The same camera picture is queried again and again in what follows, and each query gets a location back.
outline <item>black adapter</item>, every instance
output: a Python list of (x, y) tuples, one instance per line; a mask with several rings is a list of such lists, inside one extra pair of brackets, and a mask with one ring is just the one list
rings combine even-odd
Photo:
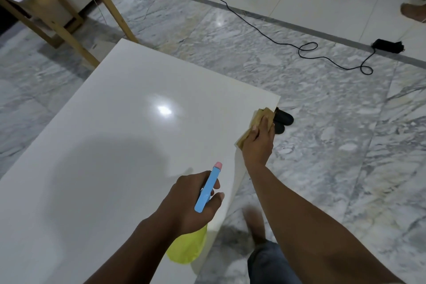
[(397, 43), (393, 43), (393, 42), (385, 41), (384, 39), (377, 39), (371, 45), (371, 47), (375, 48), (377, 50), (383, 50), (383, 51), (391, 52), (391, 53), (395, 53), (395, 54), (399, 54), (399, 53), (405, 51), (404, 45), (402, 44), (401, 41), (399, 41)]

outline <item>pink spray nozzle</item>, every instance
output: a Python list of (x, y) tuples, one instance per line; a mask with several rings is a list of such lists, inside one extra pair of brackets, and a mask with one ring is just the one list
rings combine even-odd
[(222, 169), (222, 163), (221, 162), (217, 162), (213, 167), (217, 167), (218, 169)]

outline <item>jeans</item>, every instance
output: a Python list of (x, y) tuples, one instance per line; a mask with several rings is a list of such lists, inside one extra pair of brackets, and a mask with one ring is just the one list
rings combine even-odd
[(258, 245), (247, 265), (250, 284), (302, 284), (280, 246), (272, 241)]

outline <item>black slipper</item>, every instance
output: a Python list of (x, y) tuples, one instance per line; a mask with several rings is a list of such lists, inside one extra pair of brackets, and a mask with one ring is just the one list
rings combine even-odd
[(283, 124), (280, 124), (279, 122), (274, 122), (275, 126), (275, 135), (281, 135), (285, 131), (285, 127)]
[(292, 123), (294, 123), (294, 118), (289, 113), (282, 111), (282, 110), (278, 109), (278, 107), (277, 107), (275, 109), (274, 122), (275, 123), (279, 122), (279, 123), (281, 123), (285, 126), (290, 126)]

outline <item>white laminate panel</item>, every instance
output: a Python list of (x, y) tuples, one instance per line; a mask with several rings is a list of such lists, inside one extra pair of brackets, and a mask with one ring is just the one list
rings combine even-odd
[(122, 39), (0, 180), (0, 282), (82, 283), (179, 175), (221, 161), (202, 257), (164, 257), (152, 281), (193, 283), (245, 173), (234, 144), (278, 100)]

